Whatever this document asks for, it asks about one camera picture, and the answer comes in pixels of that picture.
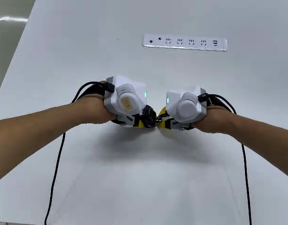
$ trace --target black cable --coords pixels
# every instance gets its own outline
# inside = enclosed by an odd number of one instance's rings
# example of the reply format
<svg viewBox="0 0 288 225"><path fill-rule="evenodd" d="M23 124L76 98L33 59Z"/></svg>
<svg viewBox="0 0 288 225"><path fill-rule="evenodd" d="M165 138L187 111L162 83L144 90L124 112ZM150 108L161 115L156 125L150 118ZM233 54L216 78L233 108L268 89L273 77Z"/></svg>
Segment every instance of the black cable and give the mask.
<svg viewBox="0 0 288 225"><path fill-rule="evenodd" d="M82 85L82 86L78 89L75 97L74 97L73 100L72 100L72 103L77 100L77 98L78 98L80 92L82 91L82 89L84 89L86 86L88 86L88 85L90 85L90 84L102 84L102 83L100 83L100 82L95 82L95 81L85 83L84 85ZM45 224L45 225L47 225L47 219L48 219L49 212L50 212L50 209L51 209L52 197L53 197L53 189L54 189L54 184L55 184L55 180L56 180L56 175L57 175L57 173L58 173L59 160L60 160L61 152L62 152L62 150L63 150L63 146L64 146L64 142L65 142L65 137L66 137L66 133L63 133L63 138L62 138L62 140L61 140L61 144L60 144L60 148L59 148L59 155L58 155L58 159L56 160L54 176L53 176L53 180L52 180L52 184L51 184L49 206L48 206L48 210L47 210L46 217L45 217L45 221L44 221L44 224Z"/></svg>
<svg viewBox="0 0 288 225"><path fill-rule="evenodd" d="M221 100L223 100L233 111L234 114L236 113L235 108L232 106L232 104L229 103L229 101L227 101L227 99L225 99L224 97L220 96L220 95L216 95L216 94L202 94L200 96L198 96L198 100L200 102L205 102L207 98L209 97L216 97L219 98ZM246 192L247 192L247 203L248 203L248 213L249 213L249 225L252 225L252 218L251 218L251 204L250 204L250 192L249 192L249 184L248 184L248 173L247 173L247 160L246 160L246 152L245 152L245 147L243 144L242 145L242 151L243 151L243 158L244 158L244 171L245 171L245 181L246 181Z"/></svg>

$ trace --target sticker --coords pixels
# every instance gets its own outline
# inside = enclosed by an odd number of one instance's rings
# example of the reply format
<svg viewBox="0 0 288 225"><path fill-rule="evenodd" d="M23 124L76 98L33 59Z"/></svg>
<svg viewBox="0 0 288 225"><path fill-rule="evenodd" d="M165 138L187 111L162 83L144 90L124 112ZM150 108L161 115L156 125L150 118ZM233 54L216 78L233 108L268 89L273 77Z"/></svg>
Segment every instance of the sticker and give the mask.
<svg viewBox="0 0 288 225"><path fill-rule="evenodd" d="M131 105L131 102L130 102L130 100L129 100L129 97L124 97L124 98L122 98L122 99L121 99L121 103L122 103L122 105L123 105L123 107L124 107L124 109L125 109L126 111L129 111L129 110L132 110L132 109L133 109L133 106Z"/></svg>

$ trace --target white plastic casing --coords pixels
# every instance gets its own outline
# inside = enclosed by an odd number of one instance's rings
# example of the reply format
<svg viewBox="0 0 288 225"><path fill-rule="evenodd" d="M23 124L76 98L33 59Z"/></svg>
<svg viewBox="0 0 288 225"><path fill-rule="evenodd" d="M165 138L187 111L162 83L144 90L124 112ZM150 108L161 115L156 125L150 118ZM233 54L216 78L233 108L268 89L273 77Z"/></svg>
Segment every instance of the white plastic casing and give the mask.
<svg viewBox="0 0 288 225"><path fill-rule="evenodd" d="M124 76L107 78L115 85L115 92L105 92L104 105L116 115L142 114L147 104L147 88L144 83L129 80Z"/></svg>
<svg viewBox="0 0 288 225"><path fill-rule="evenodd" d="M198 101L198 96L205 93L201 87L167 92L167 113L180 123L193 123L206 116L206 106Z"/></svg>

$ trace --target power strip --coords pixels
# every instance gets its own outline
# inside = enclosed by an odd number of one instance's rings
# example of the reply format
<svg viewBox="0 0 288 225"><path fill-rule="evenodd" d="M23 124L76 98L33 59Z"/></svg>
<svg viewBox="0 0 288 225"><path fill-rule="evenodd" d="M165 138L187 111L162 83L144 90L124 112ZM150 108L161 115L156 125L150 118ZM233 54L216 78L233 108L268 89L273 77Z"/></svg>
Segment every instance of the power strip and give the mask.
<svg viewBox="0 0 288 225"><path fill-rule="evenodd" d="M210 51L227 51L228 45L225 38L219 37L190 37L175 35L145 34L144 47L179 48Z"/></svg>

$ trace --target floor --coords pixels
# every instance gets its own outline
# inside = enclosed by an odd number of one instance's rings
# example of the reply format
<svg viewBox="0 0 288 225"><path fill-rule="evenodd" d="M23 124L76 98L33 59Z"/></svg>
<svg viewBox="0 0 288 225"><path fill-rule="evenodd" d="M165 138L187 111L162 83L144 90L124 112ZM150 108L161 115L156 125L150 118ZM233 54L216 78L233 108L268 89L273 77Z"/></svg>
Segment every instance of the floor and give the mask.
<svg viewBox="0 0 288 225"><path fill-rule="evenodd" d="M0 86L35 0L0 0ZM0 222L0 225L19 225Z"/></svg>

